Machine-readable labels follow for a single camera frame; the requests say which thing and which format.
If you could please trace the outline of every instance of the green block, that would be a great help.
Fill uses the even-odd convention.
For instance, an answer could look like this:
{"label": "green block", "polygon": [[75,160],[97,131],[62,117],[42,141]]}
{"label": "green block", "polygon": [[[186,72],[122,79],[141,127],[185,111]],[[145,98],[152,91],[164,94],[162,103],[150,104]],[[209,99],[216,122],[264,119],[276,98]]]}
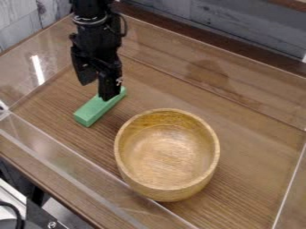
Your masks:
{"label": "green block", "polygon": [[86,127],[90,127],[114,105],[126,97],[128,89],[121,87],[121,93],[109,102],[97,95],[74,113],[74,119]]}

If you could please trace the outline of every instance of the wooden table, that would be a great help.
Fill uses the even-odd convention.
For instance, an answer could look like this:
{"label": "wooden table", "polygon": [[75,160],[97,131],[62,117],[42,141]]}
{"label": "wooden table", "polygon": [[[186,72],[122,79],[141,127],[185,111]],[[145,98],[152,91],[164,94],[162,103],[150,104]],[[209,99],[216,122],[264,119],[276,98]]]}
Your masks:
{"label": "wooden table", "polygon": [[[129,96],[90,129],[73,116],[97,94],[97,84],[82,87],[75,77],[71,19],[0,57],[0,98],[14,112],[0,125],[2,156],[94,226],[142,227],[125,214],[114,214],[101,199],[117,201],[125,186],[105,173],[120,178],[114,139],[122,124],[142,111],[188,110],[220,136],[221,165],[201,194],[164,204],[174,222],[177,216],[185,219],[173,227],[272,228],[305,144],[306,79],[145,21],[129,17],[129,23],[121,49]],[[106,187],[110,182],[114,190]],[[125,190],[122,195],[134,194]],[[125,204],[126,210],[145,208],[134,197]],[[299,212],[292,218],[305,215],[306,201],[292,207]],[[166,214],[160,205],[153,209]],[[149,228],[161,228],[158,213],[132,215]],[[295,222],[297,228],[306,226],[301,215]]]}

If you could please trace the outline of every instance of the wire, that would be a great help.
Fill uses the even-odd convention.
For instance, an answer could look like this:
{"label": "wire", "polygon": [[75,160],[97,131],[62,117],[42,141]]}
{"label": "wire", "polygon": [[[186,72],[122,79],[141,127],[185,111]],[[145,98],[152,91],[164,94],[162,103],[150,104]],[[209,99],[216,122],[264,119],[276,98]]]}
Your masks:
{"label": "wire", "polygon": [[13,204],[3,202],[3,201],[0,201],[0,206],[13,208],[13,210],[15,211],[17,217],[18,217],[17,229],[23,229],[23,218],[22,218],[18,208]]}

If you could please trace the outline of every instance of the bowl rim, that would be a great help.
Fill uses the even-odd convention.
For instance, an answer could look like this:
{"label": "bowl rim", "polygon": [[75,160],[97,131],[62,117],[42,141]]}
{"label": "bowl rim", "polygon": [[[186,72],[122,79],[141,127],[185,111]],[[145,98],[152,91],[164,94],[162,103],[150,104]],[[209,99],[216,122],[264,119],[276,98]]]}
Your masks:
{"label": "bowl rim", "polygon": [[[124,163],[124,161],[121,159],[121,153],[120,153],[120,140],[121,140],[121,136],[122,136],[122,133],[125,132],[125,130],[128,129],[128,127],[132,125],[132,123],[138,118],[141,118],[142,116],[149,115],[149,114],[153,114],[153,113],[160,113],[160,112],[164,112],[164,111],[177,112],[177,113],[181,113],[181,114],[185,114],[185,115],[190,116],[193,119],[197,119],[202,123],[202,125],[205,126],[205,128],[208,129],[208,131],[210,133],[210,136],[213,138],[213,144],[214,144],[214,151],[213,151],[214,157],[213,157],[213,161],[212,161],[209,170],[204,173],[204,175],[201,175],[200,177],[197,177],[192,182],[188,182],[184,185],[177,185],[177,186],[173,186],[173,187],[169,187],[169,188],[161,188],[157,185],[144,184],[144,182],[138,181],[138,179],[136,179],[134,175],[129,171],[129,169],[128,169],[128,167],[126,167],[126,165],[125,165],[125,163]],[[120,169],[122,170],[122,172],[142,187],[146,187],[146,188],[149,188],[152,190],[157,190],[157,191],[180,191],[180,190],[188,189],[189,187],[196,186],[204,180],[206,180],[210,177],[210,175],[214,173],[216,168],[217,168],[217,165],[220,163],[220,159],[221,159],[221,143],[220,143],[220,139],[218,139],[218,136],[217,136],[216,131],[213,130],[213,128],[210,127],[210,125],[208,124],[208,122],[202,118],[200,118],[196,114],[192,114],[190,112],[184,111],[181,109],[176,109],[176,108],[152,109],[152,110],[145,111],[144,113],[137,114],[136,116],[133,116],[133,118],[122,125],[122,127],[120,129],[120,132],[118,132],[118,135],[117,135],[117,139],[116,139],[114,149],[116,149],[116,159],[117,159],[118,166],[120,166]]]}

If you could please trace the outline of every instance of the gray wall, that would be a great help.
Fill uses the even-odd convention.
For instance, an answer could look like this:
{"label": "gray wall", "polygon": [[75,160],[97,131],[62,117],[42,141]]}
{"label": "gray wall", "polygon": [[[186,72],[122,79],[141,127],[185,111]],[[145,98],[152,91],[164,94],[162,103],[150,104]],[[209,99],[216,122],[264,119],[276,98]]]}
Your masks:
{"label": "gray wall", "polygon": [[265,0],[125,0],[206,30],[303,59],[306,13]]}
{"label": "gray wall", "polygon": [[0,0],[0,52],[70,13],[70,0]]}

